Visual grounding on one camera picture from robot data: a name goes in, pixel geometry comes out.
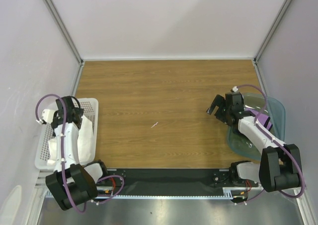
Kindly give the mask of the white towel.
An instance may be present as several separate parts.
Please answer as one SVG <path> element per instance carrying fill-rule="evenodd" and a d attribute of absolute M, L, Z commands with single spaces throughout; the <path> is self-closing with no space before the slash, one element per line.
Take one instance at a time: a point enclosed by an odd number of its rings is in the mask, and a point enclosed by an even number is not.
<path fill-rule="evenodd" d="M 93 148 L 93 123 L 83 115 L 81 129 L 78 137 L 78 155 L 80 164 L 84 165 L 91 161 Z M 53 137 L 48 140 L 50 157 L 47 160 L 48 166 L 53 166 L 57 160 L 57 139 Z"/>

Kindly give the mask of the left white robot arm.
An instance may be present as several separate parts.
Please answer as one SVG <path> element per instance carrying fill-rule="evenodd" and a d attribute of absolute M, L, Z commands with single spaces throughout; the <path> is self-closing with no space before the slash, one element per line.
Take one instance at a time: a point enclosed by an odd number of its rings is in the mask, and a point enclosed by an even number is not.
<path fill-rule="evenodd" d="M 97 197 L 97 185 L 109 181 L 109 172 L 101 160 L 80 164 L 78 153 L 79 131 L 83 113 L 79 101 L 73 96 L 56 99 L 57 111 L 51 127 L 57 139 L 57 159 L 53 173 L 45 182 L 57 204 L 64 211 Z"/>

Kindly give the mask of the purple towel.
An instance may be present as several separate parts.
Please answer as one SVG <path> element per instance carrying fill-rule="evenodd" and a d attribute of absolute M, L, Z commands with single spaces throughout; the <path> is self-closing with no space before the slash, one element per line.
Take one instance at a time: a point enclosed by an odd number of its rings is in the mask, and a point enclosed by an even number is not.
<path fill-rule="evenodd" d="M 258 116 L 258 121 L 260 124 L 265 127 L 267 130 L 271 130 L 273 127 L 273 124 L 270 122 L 270 117 L 266 114 L 259 113 L 258 111 L 251 109 L 251 108 L 246 108 L 246 111 L 251 111 L 255 116 Z"/>

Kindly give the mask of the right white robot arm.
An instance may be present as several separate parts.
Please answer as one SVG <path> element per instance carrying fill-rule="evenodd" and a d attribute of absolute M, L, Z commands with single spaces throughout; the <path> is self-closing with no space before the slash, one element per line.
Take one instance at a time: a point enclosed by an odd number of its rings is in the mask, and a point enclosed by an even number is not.
<path fill-rule="evenodd" d="M 232 185 L 241 186 L 246 180 L 251 180 L 261 184 L 266 192 L 292 188 L 304 190 L 299 148 L 295 144 L 286 144 L 267 130 L 257 114 L 245 108 L 240 92 L 216 95 L 207 113 L 214 114 L 234 133 L 245 136 L 260 152 L 258 164 L 251 161 L 231 164 L 233 171 L 229 173 L 229 181 Z"/>

